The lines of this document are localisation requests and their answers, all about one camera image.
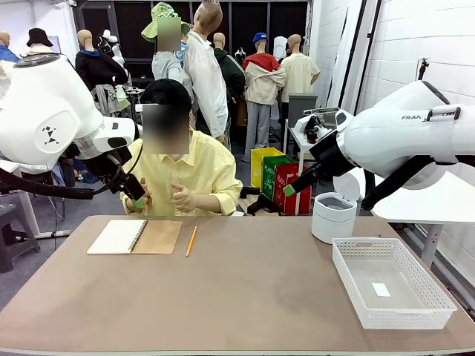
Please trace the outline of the white round trash bin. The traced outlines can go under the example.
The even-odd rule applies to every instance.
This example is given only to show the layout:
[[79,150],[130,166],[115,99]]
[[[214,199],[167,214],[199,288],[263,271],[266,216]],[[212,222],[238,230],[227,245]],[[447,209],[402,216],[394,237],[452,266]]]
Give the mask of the white round trash bin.
[[314,201],[312,235],[326,244],[353,233],[360,186],[349,173],[333,178],[334,192],[319,194]]

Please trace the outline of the white work table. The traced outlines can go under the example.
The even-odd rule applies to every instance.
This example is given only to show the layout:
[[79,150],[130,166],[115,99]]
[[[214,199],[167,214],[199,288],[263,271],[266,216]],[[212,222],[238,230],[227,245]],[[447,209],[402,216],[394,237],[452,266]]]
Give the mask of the white work table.
[[[19,163],[0,159],[0,168],[11,174],[14,174],[15,176],[18,176],[18,177],[22,176]],[[20,191],[19,197],[21,201],[22,210],[27,220],[27,224],[32,230],[36,239],[43,240],[43,239],[50,239],[50,238],[56,238],[56,237],[68,237],[71,234],[71,230],[59,230],[58,228],[55,228],[54,231],[41,232],[39,230],[36,215],[34,213],[33,206],[31,204],[28,193],[24,191]]]

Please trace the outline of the green recycling bin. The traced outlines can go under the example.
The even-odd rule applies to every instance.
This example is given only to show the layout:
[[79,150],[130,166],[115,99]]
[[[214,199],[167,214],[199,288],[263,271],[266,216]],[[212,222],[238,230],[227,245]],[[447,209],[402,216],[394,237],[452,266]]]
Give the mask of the green recycling bin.
[[287,163],[296,163],[297,161],[290,156],[265,156],[262,163],[262,194],[269,200],[273,200],[275,187],[275,172],[278,165]]

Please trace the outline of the mannequin in black sweater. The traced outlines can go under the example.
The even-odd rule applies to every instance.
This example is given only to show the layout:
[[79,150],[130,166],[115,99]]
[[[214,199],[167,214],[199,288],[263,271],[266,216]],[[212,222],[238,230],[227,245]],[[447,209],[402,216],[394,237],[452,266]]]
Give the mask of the mannequin in black sweater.
[[109,55],[94,48],[89,30],[80,30],[77,37],[81,50],[76,54],[76,72],[87,86],[96,108],[104,116],[116,116],[122,110],[116,86],[128,81],[127,73]]

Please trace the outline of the person's right hand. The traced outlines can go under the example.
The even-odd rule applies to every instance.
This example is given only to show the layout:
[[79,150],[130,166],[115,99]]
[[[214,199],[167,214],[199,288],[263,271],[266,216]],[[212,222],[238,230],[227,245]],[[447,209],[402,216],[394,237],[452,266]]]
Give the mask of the person's right hand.
[[145,208],[151,203],[151,192],[148,190],[145,177],[141,178],[140,184],[144,189],[144,195],[138,201],[133,201],[129,197],[126,197],[124,200],[125,210],[128,214],[142,213],[144,212]]

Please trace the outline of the brown spiral notebook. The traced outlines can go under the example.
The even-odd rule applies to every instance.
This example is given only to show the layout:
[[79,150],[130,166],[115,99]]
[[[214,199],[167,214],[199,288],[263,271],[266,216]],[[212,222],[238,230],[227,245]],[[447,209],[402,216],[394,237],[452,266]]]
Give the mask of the brown spiral notebook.
[[172,254],[182,224],[173,220],[111,220],[87,254]]

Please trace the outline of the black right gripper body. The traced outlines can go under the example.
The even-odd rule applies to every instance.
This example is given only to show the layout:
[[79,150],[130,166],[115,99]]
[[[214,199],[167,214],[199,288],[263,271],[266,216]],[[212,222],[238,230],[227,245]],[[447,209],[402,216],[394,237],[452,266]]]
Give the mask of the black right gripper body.
[[315,164],[310,168],[314,177],[339,177],[356,167],[356,164],[347,157],[343,140],[337,131],[332,131],[319,139],[309,150]]

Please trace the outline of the yellow pencil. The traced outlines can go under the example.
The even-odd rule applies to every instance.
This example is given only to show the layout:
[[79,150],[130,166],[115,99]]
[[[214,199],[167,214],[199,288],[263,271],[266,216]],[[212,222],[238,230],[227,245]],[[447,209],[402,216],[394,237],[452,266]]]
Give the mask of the yellow pencil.
[[192,249],[192,246],[194,244],[194,239],[196,237],[196,233],[197,233],[197,225],[194,227],[193,232],[191,234],[191,237],[190,237],[190,240],[189,240],[189,245],[188,245],[188,248],[187,248],[186,254],[185,254],[186,257],[189,257],[189,255],[191,253],[191,249]]

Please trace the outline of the red recycling bin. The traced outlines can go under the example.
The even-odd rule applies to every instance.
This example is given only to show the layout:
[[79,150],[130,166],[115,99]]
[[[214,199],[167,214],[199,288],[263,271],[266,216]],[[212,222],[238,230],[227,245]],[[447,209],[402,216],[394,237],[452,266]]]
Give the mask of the red recycling bin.
[[[273,202],[283,215],[295,215],[297,194],[287,197],[284,188],[295,181],[299,176],[298,163],[285,163],[275,167],[275,185]],[[300,193],[299,214],[308,214],[311,206],[312,186],[307,187]]]

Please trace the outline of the mannequin in blue white top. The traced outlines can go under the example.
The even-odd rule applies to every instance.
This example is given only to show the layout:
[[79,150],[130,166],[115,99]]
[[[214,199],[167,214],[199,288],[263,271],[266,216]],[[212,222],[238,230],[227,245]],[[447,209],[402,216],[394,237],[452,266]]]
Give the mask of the mannequin in blue white top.
[[10,35],[0,30],[0,61],[17,63],[19,57],[9,49],[9,45]]

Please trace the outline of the black vertical pole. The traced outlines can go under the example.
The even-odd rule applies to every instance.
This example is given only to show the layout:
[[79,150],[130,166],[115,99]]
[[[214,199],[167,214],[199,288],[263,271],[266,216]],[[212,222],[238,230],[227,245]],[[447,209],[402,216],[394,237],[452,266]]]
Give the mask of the black vertical pole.
[[344,31],[338,48],[338,57],[341,59],[341,74],[343,75],[338,96],[338,106],[340,108],[343,106],[344,93],[350,76],[350,68],[356,50],[365,4],[366,0],[349,0],[348,3]]
[[365,56],[365,59],[364,59],[363,69],[362,69],[362,72],[361,72],[361,80],[360,80],[359,87],[358,87],[358,95],[357,95],[357,100],[356,100],[356,104],[355,104],[354,113],[358,113],[359,104],[360,104],[360,101],[361,101],[361,95],[362,95],[362,91],[363,91],[364,77],[365,77],[367,67],[368,67],[368,62],[369,62],[369,59],[370,59],[370,53],[371,53],[371,50],[372,50],[373,40],[374,40],[374,36],[375,36],[375,33],[376,33],[376,25],[377,25],[378,20],[379,20],[379,13],[380,13],[380,9],[381,9],[382,0],[375,0],[375,1],[376,1],[376,4],[375,4],[374,12],[373,12],[373,21],[372,21],[372,24],[371,24],[370,32],[367,34],[367,39],[368,39],[367,52],[366,52],[366,56]]

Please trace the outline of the mannequin in red beige jacket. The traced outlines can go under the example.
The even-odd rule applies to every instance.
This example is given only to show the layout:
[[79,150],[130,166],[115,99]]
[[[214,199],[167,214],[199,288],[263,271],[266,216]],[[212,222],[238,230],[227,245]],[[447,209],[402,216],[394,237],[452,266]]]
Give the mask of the mannequin in red beige jacket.
[[251,161],[253,149],[268,146],[271,108],[286,80],[285,70],[266,52],[266,43],[267,40],[254,44],[256,53],[243,61],[247,108],[244,162]]

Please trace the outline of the gray box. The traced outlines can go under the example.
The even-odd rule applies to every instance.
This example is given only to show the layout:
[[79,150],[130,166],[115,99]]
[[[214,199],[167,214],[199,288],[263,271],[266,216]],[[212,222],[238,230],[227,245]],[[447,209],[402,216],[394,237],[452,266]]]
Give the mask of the gray box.
[[289,95],[289,113],[288,124],[290,128],[294,128],[296,122],[304,117],[304,111],[316,108],[318,97],[313,94],[290,94]]

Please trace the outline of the green gingham bucket hat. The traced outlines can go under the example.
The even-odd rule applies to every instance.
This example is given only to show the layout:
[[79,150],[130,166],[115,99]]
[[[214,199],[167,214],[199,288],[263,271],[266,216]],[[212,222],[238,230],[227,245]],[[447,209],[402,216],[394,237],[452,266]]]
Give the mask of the green gingham bucket hat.
[[156,44],[158,39],[177,32],[174,28],[178,24],[180,25],[181,42],[186,43],[191,25],[184,22],[170,4],[160,1],[152,7],[151,22],[142,30],[141,36],[146,41]]

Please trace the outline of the person in yellow shirt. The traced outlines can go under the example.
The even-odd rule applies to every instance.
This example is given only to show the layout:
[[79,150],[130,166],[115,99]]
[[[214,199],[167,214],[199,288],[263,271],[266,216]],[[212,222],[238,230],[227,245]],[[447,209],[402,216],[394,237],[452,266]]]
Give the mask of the person in yellow shirt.
[[[151,203],[144,212],[129,214],[163,217],[233,214],[243,184],[236,177],[236,162],[231,152],[217,139],[191,128],[190,110],[184,107],[147,104],[143,113],[143,136],[129,145],[132,158],[124,170],[139,182],[145,177]],[[194,195],[216,196],[222,213],[197,208],[189,213],[179,212],[172,199],[173,184],[184,185]],[[121,196],[124,209],[126,197]]]

